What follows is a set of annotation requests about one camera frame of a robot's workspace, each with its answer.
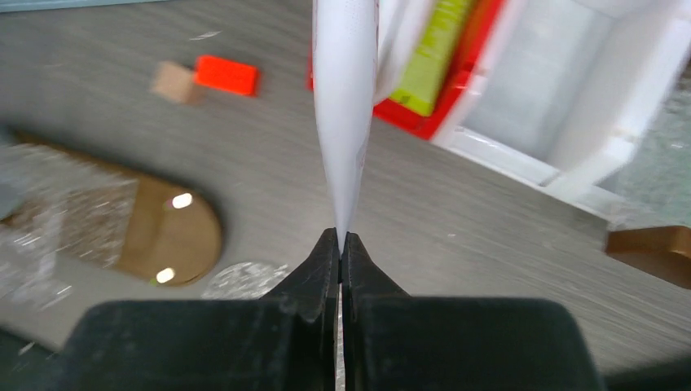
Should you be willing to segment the orange block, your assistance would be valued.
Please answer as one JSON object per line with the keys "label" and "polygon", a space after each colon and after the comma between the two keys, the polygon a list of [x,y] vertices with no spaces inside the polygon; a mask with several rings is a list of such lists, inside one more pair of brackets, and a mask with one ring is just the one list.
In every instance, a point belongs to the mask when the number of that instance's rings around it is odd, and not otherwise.
{"label": "orange block", "polygon": [[213,55],[196,60],[196,84],[231,94],[254,96],[260,75],[254,66]]}

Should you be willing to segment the white plastic bin left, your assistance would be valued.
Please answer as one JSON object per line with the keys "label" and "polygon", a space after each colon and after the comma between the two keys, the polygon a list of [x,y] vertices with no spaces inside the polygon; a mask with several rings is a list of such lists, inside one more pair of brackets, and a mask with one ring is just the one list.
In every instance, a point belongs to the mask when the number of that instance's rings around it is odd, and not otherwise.
{"label": "white plastic bin left", "polygon": [[431,141],[608,218],[689,56],[687,1],[509,1]]}

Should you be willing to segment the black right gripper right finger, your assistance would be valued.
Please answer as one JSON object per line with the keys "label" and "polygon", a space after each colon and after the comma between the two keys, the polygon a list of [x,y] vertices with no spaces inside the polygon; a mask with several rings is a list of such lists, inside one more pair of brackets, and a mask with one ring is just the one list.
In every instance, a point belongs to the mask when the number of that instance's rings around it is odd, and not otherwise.
{"label": "black right gripper right finger", "polygon": [[348,390],[602,390],[572,314],[521,297],[420,297],[348,234],[341,259]]}

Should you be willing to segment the white toothpaste tube red cap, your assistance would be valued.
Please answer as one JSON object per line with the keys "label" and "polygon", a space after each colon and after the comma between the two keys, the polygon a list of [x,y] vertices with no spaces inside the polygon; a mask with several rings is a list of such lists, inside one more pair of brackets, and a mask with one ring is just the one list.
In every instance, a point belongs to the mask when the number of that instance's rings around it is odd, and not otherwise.
{"label": "white toothpaste tube red cap", "polygon": [[374,106],[378,3],[313,3],[315,119],[339,242],[356,210]]}

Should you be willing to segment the clear textured oval tray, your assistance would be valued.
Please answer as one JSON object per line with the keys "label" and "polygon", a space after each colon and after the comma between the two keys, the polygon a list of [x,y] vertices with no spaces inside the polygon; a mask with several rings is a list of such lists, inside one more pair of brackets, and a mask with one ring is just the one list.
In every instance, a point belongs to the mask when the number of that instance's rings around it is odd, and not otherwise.
{"label": "clear textured oval tray", "polygon": [[262,297],[290,273],[286,265],[241,262],[218,272],[201,294],[205,300],[251,300]]}

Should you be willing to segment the clear textured acrylic holder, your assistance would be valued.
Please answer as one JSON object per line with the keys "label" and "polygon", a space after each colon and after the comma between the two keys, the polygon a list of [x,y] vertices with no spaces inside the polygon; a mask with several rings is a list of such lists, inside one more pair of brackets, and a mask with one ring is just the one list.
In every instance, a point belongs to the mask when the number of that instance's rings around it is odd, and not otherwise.
{"label": "clear textured acrylic holder", "polygon": [[138,182],[31,144],[1,148],[1,297],[43,309],[70,286],[58,260],[119,260]]}

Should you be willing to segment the brown wooden holder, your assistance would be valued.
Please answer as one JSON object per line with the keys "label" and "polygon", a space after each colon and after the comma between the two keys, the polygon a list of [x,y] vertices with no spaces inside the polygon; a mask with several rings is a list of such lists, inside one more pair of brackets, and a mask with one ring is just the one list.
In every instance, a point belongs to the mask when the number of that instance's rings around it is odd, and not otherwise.
{"label": "brown wooden holder", "polygon": [[605,254],[668,283],[690,289],[690,229],[687,226],[611,231]]}

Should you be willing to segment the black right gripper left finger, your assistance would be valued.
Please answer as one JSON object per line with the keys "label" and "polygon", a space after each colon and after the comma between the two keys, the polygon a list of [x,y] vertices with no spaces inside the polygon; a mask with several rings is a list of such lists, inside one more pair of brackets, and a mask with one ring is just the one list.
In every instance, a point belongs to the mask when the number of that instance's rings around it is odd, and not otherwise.
{"label": "black right gripper left finger", "polygon": [[110,301],[87,310],[59,355],[57,390],[332,390],[338,246],[252,300]]}

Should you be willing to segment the yellow-green toothpaste tube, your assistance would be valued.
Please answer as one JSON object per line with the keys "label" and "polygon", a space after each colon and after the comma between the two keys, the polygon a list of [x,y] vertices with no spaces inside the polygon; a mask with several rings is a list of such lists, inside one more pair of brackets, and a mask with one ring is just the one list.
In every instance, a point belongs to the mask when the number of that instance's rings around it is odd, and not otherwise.
{"label": "yellow-green toothpaste tube", "polygon": [[475,1],[437,1],[390,100],[420,116],[435,108],[451,57]]}

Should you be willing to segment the oval wooden tray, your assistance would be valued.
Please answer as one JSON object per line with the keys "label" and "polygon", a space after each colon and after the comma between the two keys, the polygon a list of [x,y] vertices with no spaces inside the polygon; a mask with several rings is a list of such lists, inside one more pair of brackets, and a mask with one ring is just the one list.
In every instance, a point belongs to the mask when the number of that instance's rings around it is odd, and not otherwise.
{"label": "oval wooden tray", "polygon": [[112,158],[24,131],[13,134],[21,144],[46,146],[139,181],[133,215],[115,270],[177,287],[199,281],[219,263],[224,231],[212,205],[199,192]]}

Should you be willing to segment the red plastic bin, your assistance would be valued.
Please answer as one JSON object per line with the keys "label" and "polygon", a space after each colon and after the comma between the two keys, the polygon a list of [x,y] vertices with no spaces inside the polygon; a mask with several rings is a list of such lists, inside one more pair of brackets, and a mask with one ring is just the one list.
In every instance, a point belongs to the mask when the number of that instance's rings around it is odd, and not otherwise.
{"label": "red plastic bin", "polygon": [[451,57],[447,76],[442,84],[435,108],[430,116],[420,116],[385,99],[373,109],[373,116],[424,140],[431,140],[442,123],[460,107],[474,77],[479,74],[479,61],[493,30],[510,1],[475,1],[456,49]]}

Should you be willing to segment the small wooden cube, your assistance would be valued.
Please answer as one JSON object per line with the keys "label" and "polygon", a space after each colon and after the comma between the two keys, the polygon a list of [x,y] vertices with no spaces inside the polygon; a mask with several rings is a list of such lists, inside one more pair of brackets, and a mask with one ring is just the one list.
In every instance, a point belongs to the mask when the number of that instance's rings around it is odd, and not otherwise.
{"label": "small wooden cube", "polygon": [[162,61],[156,67],[150,91],[173,103],[193,105],[201,101],[204,89],[196,83],[194,69]]}

